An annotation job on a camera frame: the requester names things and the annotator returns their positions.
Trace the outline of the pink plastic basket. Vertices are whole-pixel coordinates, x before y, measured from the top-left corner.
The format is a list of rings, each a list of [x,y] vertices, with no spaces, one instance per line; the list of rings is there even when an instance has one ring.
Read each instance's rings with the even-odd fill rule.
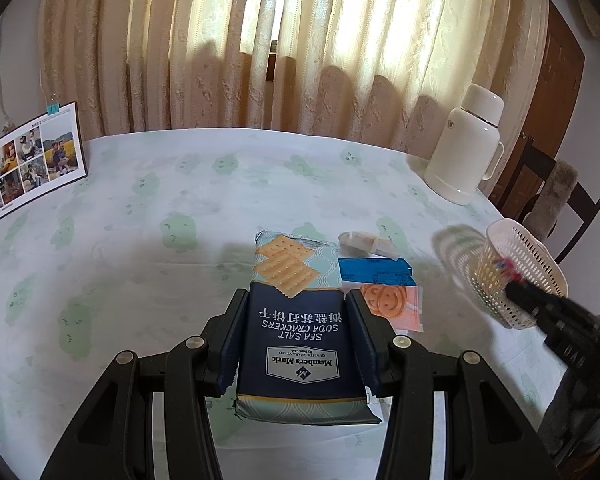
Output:
[[[468,282],[506,328],[525,330],[535,322],[505,295],[505,286],[516,280],[568,295],[565,275],[546,247],[517,221],[496,220],[486,228],[486,240],[469,263]]]

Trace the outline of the photo collage calendar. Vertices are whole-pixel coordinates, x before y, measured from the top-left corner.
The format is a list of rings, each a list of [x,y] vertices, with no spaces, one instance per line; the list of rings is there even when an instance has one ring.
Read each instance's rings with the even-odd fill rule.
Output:
[[[0,138],[0,219],[86,176],[78,106],[54,105]]]

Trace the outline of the pink smiley biscuit pack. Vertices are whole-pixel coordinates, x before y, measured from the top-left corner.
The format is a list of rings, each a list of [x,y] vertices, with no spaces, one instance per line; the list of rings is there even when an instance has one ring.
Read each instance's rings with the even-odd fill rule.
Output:
[[[372,315],[385,318],[397,332],[422,333],[422,289],[411,285],[353,283]]]

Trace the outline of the blue snack bar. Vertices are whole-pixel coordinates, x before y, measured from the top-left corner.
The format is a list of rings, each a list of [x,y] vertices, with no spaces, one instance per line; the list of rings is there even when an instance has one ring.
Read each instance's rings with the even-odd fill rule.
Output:
[[[413,269],[403,258],[340,258],[338,262],[344,292],[365,284],[416,286]]]

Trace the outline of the dark wooden chair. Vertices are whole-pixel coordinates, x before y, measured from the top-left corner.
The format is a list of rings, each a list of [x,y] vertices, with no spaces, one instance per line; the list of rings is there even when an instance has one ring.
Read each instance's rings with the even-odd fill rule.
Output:
[[[600,212],[600,198],[594,202],[578,181],[577,170],[568,162],[555,160],[539,150],[531,136],[521,133],[520,138],[524,141],[522,152],[496,206],[499,211],[504,211],[524,168],[540,178],[543,182],[541,191],[528,198],[515,219],[542,242],[553,233],[565,206],[570,207],[580,219],[581,225],[555,258],[557,263],[562,263]]]

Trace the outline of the red pink candy bar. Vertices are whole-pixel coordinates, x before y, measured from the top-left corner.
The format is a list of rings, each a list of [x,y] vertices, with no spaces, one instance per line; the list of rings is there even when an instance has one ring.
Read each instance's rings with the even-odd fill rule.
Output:
[[[493,265],[505,283],[521,282],[524,279],[511,258],[496,259]]]

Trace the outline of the blue soda cracker pack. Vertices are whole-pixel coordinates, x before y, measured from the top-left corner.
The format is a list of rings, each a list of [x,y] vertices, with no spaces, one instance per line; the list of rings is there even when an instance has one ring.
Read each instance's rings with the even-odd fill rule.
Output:
[[[376,424],[344,325],[337,246],[274,231],[254,241],[237,416],[272,424]]]

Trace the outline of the cream thermos jug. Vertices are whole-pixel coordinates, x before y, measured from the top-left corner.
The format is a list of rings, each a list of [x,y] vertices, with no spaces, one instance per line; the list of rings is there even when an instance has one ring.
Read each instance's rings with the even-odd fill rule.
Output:
[[[490,180],[504,154],[498,124],[504,101],[490,90],[470,84],[460,106],[446,118],[439,142],[424,173],[438,195],[467,205],[482,181]]]

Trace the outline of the grey fuzzy chair cover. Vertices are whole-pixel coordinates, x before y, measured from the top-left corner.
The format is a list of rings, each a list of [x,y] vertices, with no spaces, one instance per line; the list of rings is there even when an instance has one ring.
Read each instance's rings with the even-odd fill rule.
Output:
[[[542,186],[522,225],[540,242],[552,232],[560,212],[565,208],[578,183],[577,169],[569,162],[558,160]]]

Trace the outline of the wooden door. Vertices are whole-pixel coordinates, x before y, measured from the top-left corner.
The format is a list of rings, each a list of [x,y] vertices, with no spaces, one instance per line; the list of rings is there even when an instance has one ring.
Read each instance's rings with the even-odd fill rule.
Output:
[[[528,140],[543,153],[555,157],[566,135],[576,106],[585,56],[576,36],[554,4],[548,12],[548,31],[539,80],[513,153],[490,195],[505,217],[515,217],[538,192],[541,179],[529,168],[514,175]]]

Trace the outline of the beige curtain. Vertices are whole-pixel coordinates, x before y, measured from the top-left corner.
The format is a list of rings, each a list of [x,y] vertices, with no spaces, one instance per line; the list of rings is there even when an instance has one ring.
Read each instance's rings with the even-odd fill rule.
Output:
[[[93,139],[270,127],[429,157],[470,84],[512,148],[548,0],[42,0],[42,89]]]

